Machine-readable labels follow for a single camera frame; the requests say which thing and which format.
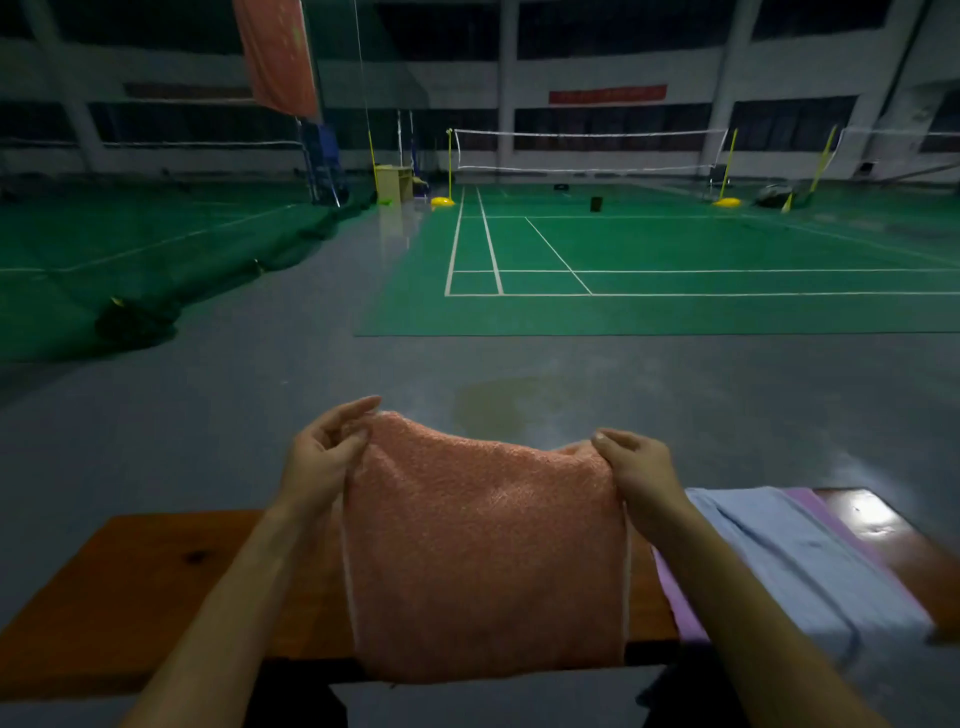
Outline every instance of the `wooden bench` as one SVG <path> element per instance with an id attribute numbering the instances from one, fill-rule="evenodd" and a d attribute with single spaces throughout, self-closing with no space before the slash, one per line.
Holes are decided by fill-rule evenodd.
<path id="1" fill-rule="evenodd" d="M 935 639 L 960 642 L 960 560 L 869 491 L 818 493 L 923 604 L 937 625 Z M 259 516 L 218 511 L 110 519 L 0 634 L 0 700 L 139 691 Z M 650 547 L 635 533 L 627 662 L 665 662 L 677 639 Z M 328 682 L 362 680 L 352 655 L 335 514 L 325 543 L 298 568 L 267 658 L 319 666 Z"/>

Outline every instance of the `concrete floor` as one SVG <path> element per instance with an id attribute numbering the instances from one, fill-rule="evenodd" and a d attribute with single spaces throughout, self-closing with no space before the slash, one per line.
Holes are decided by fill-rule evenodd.
<path id="1" fill-rule="evenodd" d="M 540 448 L 633 429 L 671 446 L 687 486 L 867 487 L 960 554 L 960 335 L 355 338 L 423 213 L 403 234 L 378 220 L 394 214 L 189 309 L 161 347 L 0 372 L 0 623 L 112 515 L 263 505 L 291 435 L 372 393 Z M 904 675 L 891 716 L 947 724 L 943 669 Z M 106 725 L 124 705 L 0 706 L 0 724 Z"/>

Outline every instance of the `yellow net post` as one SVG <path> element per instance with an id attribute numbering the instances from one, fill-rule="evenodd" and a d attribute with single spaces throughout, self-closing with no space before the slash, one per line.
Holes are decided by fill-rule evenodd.
<path id="1" fill-rule="evenodd" d="M 373 163 L 373 189 L 376 190 L 376 199 L 380 199 L 380 185 L 376 181 L 376 159 L 373 157 L 373 135 L 370 133 L 370 125 L 367 125 L 367 141 L 370 142 L 370 161 Z"/>
<path id="2" fill-rule="evenodd" d="M 739 129 L 733 130 L 733 138 L 730 140 L 730 153 L 727 155 L 727 169 L 723 173 L 723 184 L 720 185 L 720 197 L 718 200 L 723 200 L 723 193 L 727 189 L 727 179 L 730 178 L 730 164 L 733 161 L 733 147 L 736 145 L 736 133 L 739 132 Z"/>
<path id="3" fill-rule="evenodd" d="M 830 147 L 833 146 L 833 138 L 837 133 L 836 126 L 830 130 L 830 136 L 827 139 L 827 146 L 824 147 L 824 152 L 820 155 L 820 164 L 817 165 L 817 174 L 813 176 L 813 184 L 810 185 L 810 194 L 813 194 L 814 190 L 817 188 L 817 184 L 820 183 L 820 177 L 824 174 L 824 170 L 827 169 L 827 159 L 830 156 Z"/>
<path id="4" fill-rule="evenodd" d="M 453 130 L 446 130 L 446 196 L 453 199 Z"/>

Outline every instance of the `person's left arm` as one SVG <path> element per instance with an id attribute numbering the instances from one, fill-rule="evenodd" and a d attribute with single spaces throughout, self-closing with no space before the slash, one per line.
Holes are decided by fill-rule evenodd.
<path id="1" fill-rule="evenodd" d="M 380 397 L 342 404 L 294 438 L 280 490 L 174 651 L 140 694 L 123 728 L 241 726 L 253 683 L 304 545 L 326 526 L 347 470 L 367 445 L 341 428 Z"/>

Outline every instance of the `orange towel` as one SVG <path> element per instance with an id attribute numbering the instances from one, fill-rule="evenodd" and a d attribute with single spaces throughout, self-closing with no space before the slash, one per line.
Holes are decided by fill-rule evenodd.
<path id="1" fill-rule="evenodd" d="M 544 452 L 384 412 L 344 500 L 357 658 L 432 683 L 623 664 L 629 544 L 589 443 Z"/>

